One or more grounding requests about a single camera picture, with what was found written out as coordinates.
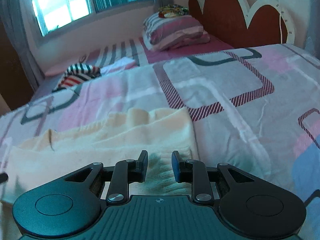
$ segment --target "pillow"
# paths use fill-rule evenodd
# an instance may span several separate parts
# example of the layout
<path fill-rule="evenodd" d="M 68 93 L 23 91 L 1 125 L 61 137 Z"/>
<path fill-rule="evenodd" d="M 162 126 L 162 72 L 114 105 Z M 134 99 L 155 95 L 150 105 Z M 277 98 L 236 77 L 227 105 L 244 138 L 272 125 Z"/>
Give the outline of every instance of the pillow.
<path fill-rule="evenodd" d="M 159 45 L 159 49 L 167 49 L 185 38 L 201 37 L 203 26 L 191 15 L 174 18 L 160 18 L 153 14 L 143 22 L 146 38 L 151 45 Z"/>
<path fill-rule="evenodd" d="M 200 38 L 185 38 L 183 41 L 177 43 L 176 45 L 170 47 L 169 49 L 178 49 L 184 46 L 204 44 L 210 41 L 210 35 L 206 31 L 203 32 Z"/>
<path fill-rule="evenodd" d="M 86 81 L 100 77 L 100 68 L 82 63 L 76 63 L 68 67 L 59 80 L 52 93 L 79 85 Z"/>

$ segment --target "white scalloped headboard trim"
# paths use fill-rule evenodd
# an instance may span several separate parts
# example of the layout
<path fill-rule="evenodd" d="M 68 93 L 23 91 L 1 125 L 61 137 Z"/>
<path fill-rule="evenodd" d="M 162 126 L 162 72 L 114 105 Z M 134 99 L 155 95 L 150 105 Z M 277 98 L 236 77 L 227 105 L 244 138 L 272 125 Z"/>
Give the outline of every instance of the white scalloped headboard trim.
<path fill-rule="evenodd" d="M 198 0 L 202 13 L 203 13 L 204 2 L 205 0 Z M 244 14 L 244 19 L 245 19 L 247 28 L 249 27 L 254 14 L 259 10 L 260 7 L 264 5 L 271 5 L 272 7 L 274 7 L 279 12 L 279 14 L 281 14 L 281 17 L 284 20 L 285 26 L 287 27 L 288 36 L 287 36 L 287 41 L 284 41 L 284 43 L 294 44 L 295 27 L 293 24 L 293 20 L 290 14 L 288 13 L 288 11 L 284 9 L 284 7 L 280 5 L 276 0 L 257 0 L 251 6 L 251 8 L 247 0 L 238 0 L 238 2 L 242 8 L 242 12 Z"/>

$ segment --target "circular pad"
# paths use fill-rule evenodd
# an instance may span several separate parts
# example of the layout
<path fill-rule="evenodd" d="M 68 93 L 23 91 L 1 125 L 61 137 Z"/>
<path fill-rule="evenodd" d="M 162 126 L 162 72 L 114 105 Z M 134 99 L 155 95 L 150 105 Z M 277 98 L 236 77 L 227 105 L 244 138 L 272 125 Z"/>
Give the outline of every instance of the circular pad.
<path fill-rule="evenodd" d="M 52 194 L 40 198 L 36 202 L 36 209 L 47 216 L 57 216 L 68 212 L 73 205 L 71 198 L 61 194 Z"/>
<path fill-rule="evenodd" d="M 253 196 L 247 200 L 247 208 L 256 215 L 271 217 L 283 210 L 281 200 L 268 195 Z"/>
<path fill-rule="evenodd" d="M 253 239 L 290 237 L 306 218 L 302 200 L 268 182 L 233 183 L 218 212 L 231 230 Z"/>

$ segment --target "headboard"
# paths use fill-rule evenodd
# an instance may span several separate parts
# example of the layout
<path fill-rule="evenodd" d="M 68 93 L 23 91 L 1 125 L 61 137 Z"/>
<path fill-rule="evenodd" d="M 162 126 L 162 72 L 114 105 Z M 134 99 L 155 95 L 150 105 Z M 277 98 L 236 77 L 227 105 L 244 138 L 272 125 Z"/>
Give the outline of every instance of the headboard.
<path fill-rule="evenodd" d="M 204 29 L 234 48 L 294 43 L 295 31 L 288 12 L 276 0 L 189 0 L 190 14 Z"/>

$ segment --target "bedsheet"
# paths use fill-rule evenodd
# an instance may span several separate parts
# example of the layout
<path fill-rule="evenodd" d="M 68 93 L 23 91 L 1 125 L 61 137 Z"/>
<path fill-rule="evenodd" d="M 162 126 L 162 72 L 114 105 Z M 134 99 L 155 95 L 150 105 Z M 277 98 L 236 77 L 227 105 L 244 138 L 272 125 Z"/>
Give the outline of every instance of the bedsheet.
<path fill-rule="evenodd" d="M 232 46 L 220 41 L 218 38 L 210 35 L 211 39 L 209 43 L 197 44 L 191 46 L 185 46 L 178 49 L 166 50 L 166 51 L 149 51 L 143 38 L 129 39 L 127 41 L 121 41 L 112 46 L 106 46 L 88 53 L 84 63 L 103 67 L 113 64 L 115 61 L 129 57 L 136 61 L 137 66 L 148 65 L 151 63 L 169 60 L 173 58 L 179 58 L 189 56 L 192 54 L 209 53 L 224 49 L 233 49 Z M 64 63 L 59 63 L 56 66 L 50 68 L 45 73 L 45 80 L 33 95 L 31 101 L 39 99 L 43 96 L 47 96 L 56 87 L 61 75 L 71 64 L 79 61 L 78 57 L 67 60 Z"/>
<path fill-rule="evenodd" d="M 201 161 L 230 163 L 295 193 L 307 205 L 300 236 L 320 239 L 319 71 L 320 62 L 302 49 L 278 44 L 110 74 L 3 116 L 0 155 L 5 138 L 18 145 L 49 128 L 68 130 L 132 107 L 187 107 Z M 5 190 L 2 200 L 12 202 Z"/>

